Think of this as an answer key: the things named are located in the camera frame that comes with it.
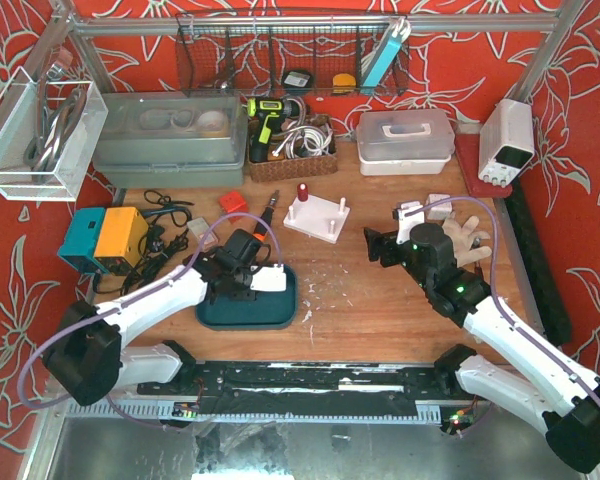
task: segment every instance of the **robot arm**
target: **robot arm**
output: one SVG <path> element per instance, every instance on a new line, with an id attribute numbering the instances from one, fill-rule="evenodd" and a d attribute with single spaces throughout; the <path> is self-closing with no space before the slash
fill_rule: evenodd
<path id="1" fill-rule="evenodd" d="M 400 221 L 414 208 L 402 204 L 394 218 Z M 400 243 L 406 230 L 409 240 Z M 370 261 L 380 260 L 383 267 L 402 265 L 436 312 L 488 343 L 529 380 L 491 365 L 468 347 L 456 346 L 436 362 L 445 388 L 459 386 L 492 400 L 545 433 L 552 450 L 572 468 L 595 468 L 600 462 L 600 407 L 576 379 L 600 398 L 600 377 L 564 355 L 500 301 L 509 317 L 505 319 L 490 286 L 457 267 L 453 243 L 439 225 L 422 218 L 413 225 L 405 218 L 397 232 L 366 228 L 364 233 Z M 556 358 L 577 377 L 567 374 Z"/>
<path id="2" fill-rule="evenodd" d="M 252 265 L 261 246 L 251 234 L 236 230 L 224 247 L 200 255 L 192 268 L 178 266 L 113 301 L 95 306 L 74 303 L 59 331 L 99 313 L 116 313 L 58 340 L 44 353 L 44 365 L 82 406 L 97 402 L 116 387 L 173 381 L 183 368 L 195 365 L 184 348 L 173 341 L 153 347 L 128 347 L 129 343 L 168 316 L 207 298 L 213 300 L 214 295 L 284 291 L 287 278 L 282 265 Z"/>

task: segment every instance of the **digital display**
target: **digital display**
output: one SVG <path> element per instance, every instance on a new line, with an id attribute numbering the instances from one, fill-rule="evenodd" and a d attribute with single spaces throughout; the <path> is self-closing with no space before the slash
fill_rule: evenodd
<path id="1" fill-rule="evenodd" d="M 532 152 L 505 145 L 496 154 L 496 162 L 520 170 L 533 156 Z"/>

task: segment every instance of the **red mat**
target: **red mat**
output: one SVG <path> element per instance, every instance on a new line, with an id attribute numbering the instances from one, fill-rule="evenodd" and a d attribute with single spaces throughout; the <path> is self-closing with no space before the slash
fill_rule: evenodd
<path id="1" fill-rule="evenodd" d="M 511 185 L 494 187 L 478 178 L 479 151 L 480 135 L 456 134 L 456 157 L 469 195 L 477 198 L 506 198 L 511 195 Z"/>

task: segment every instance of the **gray plastic container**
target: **gray plastic container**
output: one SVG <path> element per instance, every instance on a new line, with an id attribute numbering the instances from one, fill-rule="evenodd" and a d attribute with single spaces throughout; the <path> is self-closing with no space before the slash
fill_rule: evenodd
<path id="1" fill-rule="evenodd" d="M 109 116 L 93 165 L 118 188 L 243 184 L 247 116 L 238 97 L 103 95 Z"/>

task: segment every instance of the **white cable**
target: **white cable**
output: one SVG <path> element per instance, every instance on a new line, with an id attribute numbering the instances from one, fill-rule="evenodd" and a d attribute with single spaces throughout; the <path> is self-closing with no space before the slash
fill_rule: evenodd
<path id="1" fill-rule="evenodd" d="M 331 138 L 333 137 L 333 130 L 327 126 L 328 133 L 323 132 L 318 127 L 313 125 L 300 125 L 298 127 L 290 128 L 285 133 L 302 132 L 303 135 L 303 147 L 311 153 L 310 156 L 315 157 L 318 155 L 325 155 L 329 153 L 329 145 L 331 144 Z M 294 135 L 287 135 L 282 143 L 274 150 L 274 155 L 280 155 L 282 149 L 285 149 L 285 156 L 287 158 L 297 158 L 294 152 L 294 145 L 291 139 Z"/>
<path id="2" fill-rule="evenodd" d="M 313 125 L 306 125 L 307 106 L 301 97 L 286 97 L 287 100 L 295 102 L 298 105 L 298 118 L 290 122 L 282 134 L 285 136 L 280 145 L 273 151 L 275 156 L 279 156 L 284 149 L 286 158 L 297 158 L 296 145 L 302 140 L 302 147 L 311 157 L 326 155 L 329 153 L 329 145 L 333 137 L 333 130 L 329 125 L 325 125 L 326 132 Z"/>

